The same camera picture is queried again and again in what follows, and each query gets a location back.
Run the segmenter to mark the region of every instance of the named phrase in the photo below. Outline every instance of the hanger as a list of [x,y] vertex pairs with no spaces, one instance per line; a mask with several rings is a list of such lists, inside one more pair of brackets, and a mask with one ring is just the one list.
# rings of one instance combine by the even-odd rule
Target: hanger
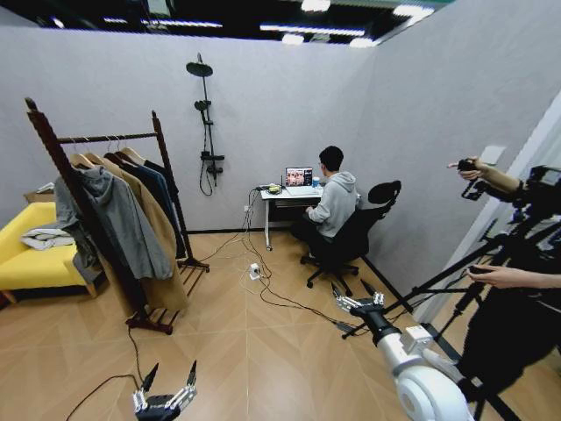
[[[86,144],[87,144],[89,142],[89,139],[88,138],[85,138],[85,139],[86,139]],[[95,153],[91,152],[89,150],[89,147],[88,147],[88,151],[84,154],[84,156],[86,158],[88,158],[94,164],[103,165],[103,161],[102,161],[101,156],[96,155]]]
[[68,161],[70,161],[70,164],[72,164],[73,167],[77,167],[77,168],[79,167],[87,168],[87,169],[95,168],[96,166],[88,158],[86,158],[81,153],[78,153],[78,150],[76,149],[76,141],[74,138],[72,138],[72,142],[74,144],[74,150],[76,153],[73,153],[68,157]]
[[117,152],[115,152],[115,155],[118,156],[119,158],[121,158],[121,160],[132,164],[134,167],[138,166],[138,164],[126,153],[123,153],[121,151],[117,151]]
[[109,143],[107,144],[107,153],[103,157],[113,162],[114,164],[117,164],[121,168],[121,166],[123,165],[123,160],[118,156],[116,156],[113,152],[110,152],[111,138],[109,136],[105,136],[105,137],[107,138]]
[[125,146],[123,149],[121,149],[121,152],[127,155],[137,165],[144,165],[146,163],[146,158],[141,157],[131,147]]

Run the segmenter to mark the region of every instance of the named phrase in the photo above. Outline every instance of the beige coat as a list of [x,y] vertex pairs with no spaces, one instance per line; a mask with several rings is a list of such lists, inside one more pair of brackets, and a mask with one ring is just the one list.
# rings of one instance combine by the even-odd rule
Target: beige coat
[[[148,305],[153,309],[166,308],[170,311],[181,310],[187,307],[187,296],[183,291],[179,268],[177,268],[177,262],[175,261],[176,243],[174,228],[169,223],[164,211],[160,208],[160,205],[153,198],[152,194],[145,187],[142,182],[135,177],[130,175],[126,171],[119,168],[113,162],[102,158],[103,166],[114,176],[123,179],[129,184],[132,190],[132,194],[137,198],[140,207],[146,214],[150,225],[154,229],[156,238],[160,242],[162,248],[164,249],[167,257],[170,260],[174,273],[171,278],[166,280],[158,279],[148,279],[144,278],[140,280],[142,288],[146,294],[146,300]],[[100,261],[102,262],[103,269],[107,278],[109,279],[111,285],[115,287],[117,292],[117,297],[123,311],[126,316],[132,315],[134,310],[129,305],[120,284],[117,282],[117,276],[113,271],[111,265],[100,256]]]

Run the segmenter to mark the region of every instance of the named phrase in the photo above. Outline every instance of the monitor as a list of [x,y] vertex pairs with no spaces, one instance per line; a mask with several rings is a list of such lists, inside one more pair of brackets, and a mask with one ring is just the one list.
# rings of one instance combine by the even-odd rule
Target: monitor
[[287,168],[287,187],[311,185],[312,167]]

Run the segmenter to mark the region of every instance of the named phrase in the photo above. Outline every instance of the gray hoodie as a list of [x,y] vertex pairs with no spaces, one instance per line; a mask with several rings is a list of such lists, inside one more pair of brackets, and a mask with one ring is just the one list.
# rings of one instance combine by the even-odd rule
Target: gray hoodie
[[312,221],[321,223],[317,230],[324,237],[335,237],[354,212],[357,204],[355,181],[357,179],[348,171],[332,175],[323,188],[321,202],[308,213]]
[[[76,169],[75,176],[86,191],[117,257],[131,268],[134,277],[171,277],[173,269],[169,259],[129,185],[101,167]],[[54,183],[54,194],[57,221],[61,229],[75,238],[83,266],[88,267],[96,261],[96,251],[82,225],[80,210],[61,178]]]

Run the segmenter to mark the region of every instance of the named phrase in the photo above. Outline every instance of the laptop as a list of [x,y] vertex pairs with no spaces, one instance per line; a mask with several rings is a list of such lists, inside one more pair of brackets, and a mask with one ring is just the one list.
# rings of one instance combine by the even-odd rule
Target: laptop
[[312,187],[312,167],[287,168],[286,188],[290,196],[319,195],[319,191]]

